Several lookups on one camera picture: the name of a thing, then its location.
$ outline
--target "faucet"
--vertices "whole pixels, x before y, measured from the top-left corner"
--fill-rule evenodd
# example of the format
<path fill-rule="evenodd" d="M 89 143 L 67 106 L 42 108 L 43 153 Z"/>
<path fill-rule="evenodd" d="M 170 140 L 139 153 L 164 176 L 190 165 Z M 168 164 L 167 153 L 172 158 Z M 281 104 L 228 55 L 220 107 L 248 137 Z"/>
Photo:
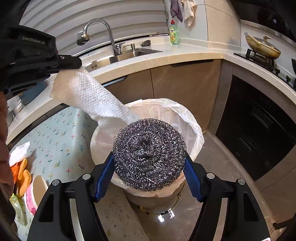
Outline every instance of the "faucet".
<path fill-rule="evenodd" d="M 121 45 L 124 44 L 124 42 L 115 45 L 115 43 L 114 43 L 114 37 L 113 37 L 113 34 L 112 34 L 112 30 L 111 30 L 110 25 L 105 20 L 100 19 L 100 18 L 94 18 L 94 19 L 90 20 L 84 26 L 83 33 L 80 36 L 80 38 L 77 40 L 77 45 L 82 46 L 82 45 L 84 45 L 85 43 L 87 43 L 89 41 L 89 35 L 87 34 L 87 29 L 88 29 L 89 25 L 92 22 L 96 22 L 96 21 L 99 21 L 99 22 L 101 22 L 102 24 L 104 24 L 106 26 L 106 28 L 108 30 L 108 33 L 109 33 L 110 41 L 111 41 L 111 44 L 112 44 L 114 56 L 120 55 L 121 54 Z"/>

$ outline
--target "kitchen sink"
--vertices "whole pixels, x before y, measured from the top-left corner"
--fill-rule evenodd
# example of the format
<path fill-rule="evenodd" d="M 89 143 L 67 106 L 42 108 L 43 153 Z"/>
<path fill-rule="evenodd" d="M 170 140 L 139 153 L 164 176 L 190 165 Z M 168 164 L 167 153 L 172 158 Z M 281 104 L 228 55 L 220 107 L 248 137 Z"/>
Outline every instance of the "kitchen sink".
<path fill-rule="evenodd" d="M 122 60 L 134 58 L 134 57 L 141 56 L 141 55 L 151 54 L 151 53 L 159 53 L 159 52 L 162 52 L 162 51 L 153 50 L 153 49 L 137 48 L 135 51 L 126 52 L 126 53 L 123 53 L 118 56 L 110 55 L 110 56 L 106 56 L 106 57 L 97 59 L 95 61 L 85 64 L 84 68 L 88 72 L 90 72 L 95 69 L 98 69 L 98 68 L 101 68 L 101 67 L 104 67 L 109 64 L 116 63 L 116 62 L 119 62 Z"/>

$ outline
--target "steel wool scrubber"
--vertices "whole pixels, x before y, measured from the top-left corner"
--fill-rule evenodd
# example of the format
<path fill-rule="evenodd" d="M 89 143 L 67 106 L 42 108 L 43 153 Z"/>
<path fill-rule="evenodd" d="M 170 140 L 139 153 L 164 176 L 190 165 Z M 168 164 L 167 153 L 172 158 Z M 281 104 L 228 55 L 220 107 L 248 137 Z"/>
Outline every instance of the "steel wool scrubber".
<path fill-rule="evenodd" d="M 183 136 L 170 124 L 153 118 L 122 128 L 113 145 L 116 174 L 127 187 L 144 192 L 176 181 L 186 154 Z"/>

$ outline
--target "green dish soap bottle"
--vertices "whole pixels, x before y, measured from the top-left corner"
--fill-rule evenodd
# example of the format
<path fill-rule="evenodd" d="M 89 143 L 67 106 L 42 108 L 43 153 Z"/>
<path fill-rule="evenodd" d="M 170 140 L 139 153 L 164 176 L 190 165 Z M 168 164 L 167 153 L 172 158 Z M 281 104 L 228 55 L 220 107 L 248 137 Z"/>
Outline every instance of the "green dish soap bottle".
<path fill-rule="evenodd" d="M 169 27 L 170 44 L 179 44 L 178 27 L 175 25 L 174 20 L 171 21 Z"/>

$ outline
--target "brown cabinet door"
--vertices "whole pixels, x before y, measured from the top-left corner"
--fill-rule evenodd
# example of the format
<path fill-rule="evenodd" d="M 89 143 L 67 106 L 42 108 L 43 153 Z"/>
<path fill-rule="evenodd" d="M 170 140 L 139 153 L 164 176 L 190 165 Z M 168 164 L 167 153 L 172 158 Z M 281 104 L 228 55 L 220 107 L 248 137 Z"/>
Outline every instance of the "brown cabinet door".
<path fill-rule="evenodd" d="M 126 79 L 106 86 L 123 104 L 138 99 L 153 99 L 150 70 L 130 74 Z"/>
<path fill-rule="evenodd" d="M 220 65 L 221 60 L 215 59 L 151 69 L 154 98 L 168 98 L 185 106 L 205 131 L 215 102 Z"/>

